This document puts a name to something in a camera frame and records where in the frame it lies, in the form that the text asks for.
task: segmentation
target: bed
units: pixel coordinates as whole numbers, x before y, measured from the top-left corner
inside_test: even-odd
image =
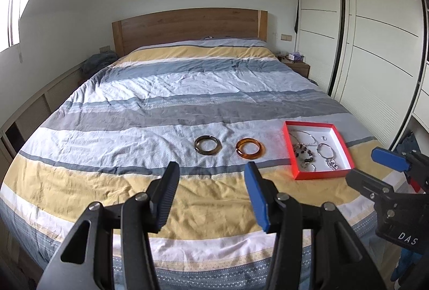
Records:
[[[388,243],[374,234],[370,201],[343,178],[295,181],[282,138],[285,120],[333,123],[357,168],[406,189],[404,176],[377,165],[380,145],[353,115],[266,48],[267,12],[183,9],[112,24],[121,59],[86,81],[29,138],[0,190],[0,213],[23,249],[45,268],[74,221],[93,201],[124,202],[159,178],[169,161],[181,179],[166,226],[151,236],[163,289],[257,289],[265,284],[274,235],[257,225],[235,143],[261,141],[255,162],[300,202],[332,201],[388,274]],[[214,156],[194,151],[216,136]],[[304,233],[301,288],[308,287]],[[115,286],[123,285],[120,236]]]

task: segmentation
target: bed frame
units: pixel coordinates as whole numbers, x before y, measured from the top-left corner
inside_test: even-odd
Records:
[[[144,45],[214,38],[267,40],[268,12],[240,8],[191,8],[140,15],[112,23],[116,53]]]

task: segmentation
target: red box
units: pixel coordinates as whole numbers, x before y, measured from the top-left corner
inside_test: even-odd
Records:
[[[292,140],[289,135],[289,132],[293,133],[297,130],[309,132],[313,135],[318,144],[329,142],[330,147],[335,151],[334,160],[339,168],[337,170],[329,169],[329,167],[325,163],[325,159],[319,156],[319,154],[317,153],[316,146],[308,146],[308,149],[313,152],[313,156],[315,158],[315,162],[313,163],[315,166],[317,164],[316,171],[301,170],[300,166],[298,165],[298,161],[293,153]],[[345,176],[351,169],[355,167],[343,138],[333,124],[285,121],[283,126],[283,134],[284,139],[286,141],[287,151],[290,157],[292,174],[295,180],[338,178],[341,176]],[[320,135],[325,137],[326,140],[320,140]]]

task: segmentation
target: light switch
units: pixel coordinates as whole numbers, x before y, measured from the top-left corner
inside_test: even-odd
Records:
[[[104,47],[100,47],[100,53],[106,53],[110,51],[110,45],[105,45]]]
[[[280,38],[282,41],[292,41],[292,36],[291,35],[283,35]]]

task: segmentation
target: bolt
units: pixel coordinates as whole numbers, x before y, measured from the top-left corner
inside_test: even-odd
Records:
[[[89,210],[91,210],[91,211],[95,211],[95,210],[98,210],[99,208],[100,208],[100,203],[99,202],[92,202],[90,205],[89,205]]]
[[[144,202],[145,200],[147,200],[147,198],[149,198],[149,196],[145,192],[140,192],[136,194],[136,200],[138,202]]]
[[[323,208],[325,208],[326,211],[334,211],[335,210],[335,204],[331,202],[326,202],[323,204]]]
[[[287,193],[284,193],[284,192],[277,193],[277,200],[280,200],[281,202],[288,200],[289,198],[290,196]]]

